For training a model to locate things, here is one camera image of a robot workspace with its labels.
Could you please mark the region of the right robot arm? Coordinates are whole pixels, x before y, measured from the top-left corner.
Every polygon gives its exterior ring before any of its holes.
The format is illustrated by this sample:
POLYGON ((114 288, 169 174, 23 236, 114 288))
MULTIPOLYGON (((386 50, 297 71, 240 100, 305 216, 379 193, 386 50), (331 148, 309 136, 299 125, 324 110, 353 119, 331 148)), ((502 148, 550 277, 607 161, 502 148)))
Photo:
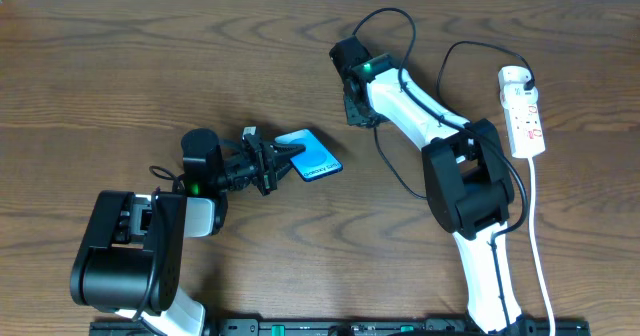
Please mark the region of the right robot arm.
POLYGON ((389 55, 372 57, 354 36, 337 42, 329 56, 344 85, 348 124, 375 128, 390 121, 420 150, 429 208, 460 253, 467 313, 483 333, 505 333, 522 311, 505 246, 514 187, 496 128, 447 111, 389 55))

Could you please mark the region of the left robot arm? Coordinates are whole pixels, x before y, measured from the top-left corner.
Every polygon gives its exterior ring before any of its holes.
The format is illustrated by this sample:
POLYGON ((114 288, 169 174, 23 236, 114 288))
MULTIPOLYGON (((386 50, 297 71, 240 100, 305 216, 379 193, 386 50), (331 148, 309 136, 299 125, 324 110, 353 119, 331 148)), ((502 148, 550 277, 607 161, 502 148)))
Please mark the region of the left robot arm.
POLYGON ((230 191, 255 186, 262 195, 292 169, 302 144, 265 141, 247 127, 239 143, 225 142, 205 128, 181 140, 183 174, 151 166, 168 180, 168 191, 99 193, 70 274, 78 305, 140 322, 155 335, 214 335, 207 310, 180 287, 183 243, 220 231, 230 191))

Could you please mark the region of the blue smartphone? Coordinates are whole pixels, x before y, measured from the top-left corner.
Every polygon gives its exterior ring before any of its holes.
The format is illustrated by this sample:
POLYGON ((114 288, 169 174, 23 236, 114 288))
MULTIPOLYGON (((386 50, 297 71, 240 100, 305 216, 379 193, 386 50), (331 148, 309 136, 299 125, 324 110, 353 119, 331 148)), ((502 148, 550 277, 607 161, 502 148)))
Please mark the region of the blue smartphone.
POLYGON ((293 167, 305 182, 312 182, 343 170, 342 163, 309 130, 301 129, 275 138, 280 144, 301 144, 305 151, 291 158, 293 167))

